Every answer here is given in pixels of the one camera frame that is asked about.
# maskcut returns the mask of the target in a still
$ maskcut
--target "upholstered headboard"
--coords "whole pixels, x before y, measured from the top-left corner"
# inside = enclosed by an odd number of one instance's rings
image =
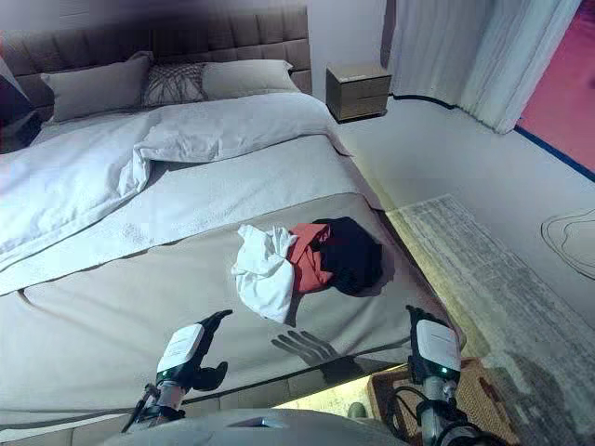
[[[285,59],[294,66],[294,83],[311,93],[306,7],[166,18],[88,30],[5,31],[2,47],[2,57],[44,120],[53,113],[54,95],[40,73],[107,65],[140,50],[152,50],[157,63]]]

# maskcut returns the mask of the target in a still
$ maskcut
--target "bedside table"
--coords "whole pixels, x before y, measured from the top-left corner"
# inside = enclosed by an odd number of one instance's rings
[[[326,106],[342,123],[386,113],[390,74],[375,64],[326,68]]]

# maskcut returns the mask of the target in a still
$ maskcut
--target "decorative pillow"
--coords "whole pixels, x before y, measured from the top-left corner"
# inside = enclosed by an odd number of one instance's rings
[[[155,65],[142,94],[143,107],[183,104],[206,100],[203,90],[204,63]]]
[[[54,91],[54,121],[140,105],[140,93],[151,67],[152,52],[141,51],[126,62],[76,72],[43,73]]]
[[[293,66],[284,60],[254,59],[208,63],[203,88],[209,100],[299,91],[289,77]]]

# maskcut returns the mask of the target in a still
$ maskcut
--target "gray rug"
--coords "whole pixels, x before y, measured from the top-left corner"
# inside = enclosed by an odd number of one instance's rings
[[[523,445],[595,444],[595,333],[452,196],[388,213]]]

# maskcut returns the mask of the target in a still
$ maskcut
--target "drawer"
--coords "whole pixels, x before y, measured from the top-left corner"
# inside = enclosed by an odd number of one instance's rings
[[[390,89],[390,76],[365,79],[341,84],[341,100],[343,102],[373,96],[387,96]]]
[[[341,120],[365,116],[366,114],[382,113],[387,108],[387,96],[373,96],[343,102],[341,107]]]

